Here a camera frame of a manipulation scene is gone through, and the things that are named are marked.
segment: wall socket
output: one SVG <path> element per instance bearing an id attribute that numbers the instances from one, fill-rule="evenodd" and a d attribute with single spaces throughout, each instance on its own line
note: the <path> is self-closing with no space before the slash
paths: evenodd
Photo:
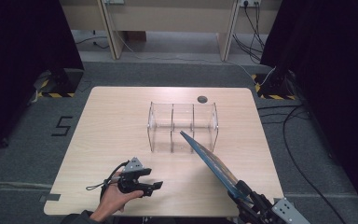
<path id="1" fill-rule="evenodd" d="M 258 5 L 261 5 L 261 0 L 247 0 L 248 1 L 248 7 L 255 7 L 255 3 L 258 3 Z M 240 6 L 243 7 L 243 3 L 245 0 L 241 0 Z"/>

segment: stand base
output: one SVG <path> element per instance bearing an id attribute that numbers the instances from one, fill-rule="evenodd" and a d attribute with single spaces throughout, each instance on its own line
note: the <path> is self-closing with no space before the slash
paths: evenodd
<path id="1" fill-rule="evenodd" d="M 65 84 L 57 84 L 52 77 L 48 77 L 42 84 L 39 97 L 74 97 L 80 79 L 83 77 L 83 71 L 66 71 L 68 81 Z"/>
<path id="2" fill-rule="evenodd" d="M 287 79 L 285 78 L 281 85 L 273 86 L 266 80 L 268 74 L 255 74 L 252 75 L 255 83 L 255 90 L 258 97 L 264 99 L 274 100 L 295 100 L 295 95 L 290 87 Z"/>

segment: clear plastic stand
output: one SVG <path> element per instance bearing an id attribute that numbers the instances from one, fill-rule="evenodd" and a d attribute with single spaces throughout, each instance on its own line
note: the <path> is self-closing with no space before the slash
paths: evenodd
<path id="1" fill-rule="evenodd" d="M 191 153 L 193 148 L 180 134 L 184 131 L 213 151 L 218 135 L 216 104 L 150 105 L 147 134 L 152 152 Z"/>

